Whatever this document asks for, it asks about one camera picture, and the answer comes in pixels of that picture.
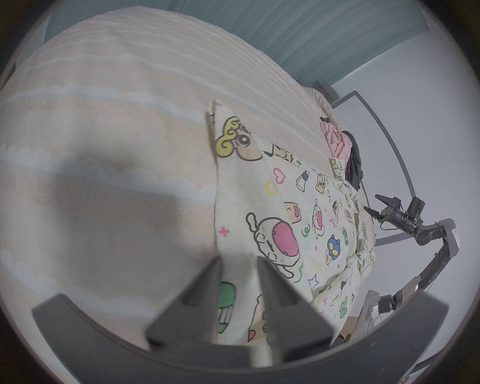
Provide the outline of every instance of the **teal curtain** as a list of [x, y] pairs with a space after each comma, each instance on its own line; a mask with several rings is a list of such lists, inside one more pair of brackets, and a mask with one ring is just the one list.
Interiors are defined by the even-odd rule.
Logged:
[[333, 84], [428, 30], [414, 0], [64, 0], [45, 41], [77, 22], [135, 5], [218, 25], [309, 86]]

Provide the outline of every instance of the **pink cross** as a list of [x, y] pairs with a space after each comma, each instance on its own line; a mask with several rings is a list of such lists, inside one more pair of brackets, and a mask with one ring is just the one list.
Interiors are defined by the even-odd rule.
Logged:
[[222, 227], [222, 229], [218, 232], [220, 232], [223, 237], [227, 237], [227, 233], [230, 233], [230, 231], [228, 229], [225, 229], [225, 227]]

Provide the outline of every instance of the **yellow circle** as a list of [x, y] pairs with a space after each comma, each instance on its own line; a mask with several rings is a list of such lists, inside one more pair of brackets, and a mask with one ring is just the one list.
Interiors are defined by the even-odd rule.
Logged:
[[[270, 190], [270, 185], [273, 185], [273, 191]], [[265, 183], [265, 192], [269, 195], [276, 195], [278, 193], [278, 189], [273, 181], [269, 180]]]

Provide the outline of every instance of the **blue star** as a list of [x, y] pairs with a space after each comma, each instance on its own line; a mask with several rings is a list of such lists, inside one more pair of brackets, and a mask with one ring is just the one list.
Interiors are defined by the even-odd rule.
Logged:
[[314, 274], [311, 279], [308, 279], [308, 284], [310, 285], [310, 291], [313, 293], [313, 289], [320, 284], [317, 280], [317, 274]]

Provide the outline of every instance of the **bed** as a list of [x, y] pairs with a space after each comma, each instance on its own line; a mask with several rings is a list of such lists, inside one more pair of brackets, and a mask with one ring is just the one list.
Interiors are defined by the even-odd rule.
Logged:
[[316, 128], [320, 117], [337, 121], [326, 100], [240, 38], [186, 15], [134, 7], [78, 23], [2, 90], [0, 292], [62, 381], [74, 379], [32, 307], [66, 293], [147, 348], [145, 327], [216, 254], [215, 99], [334, 176]]

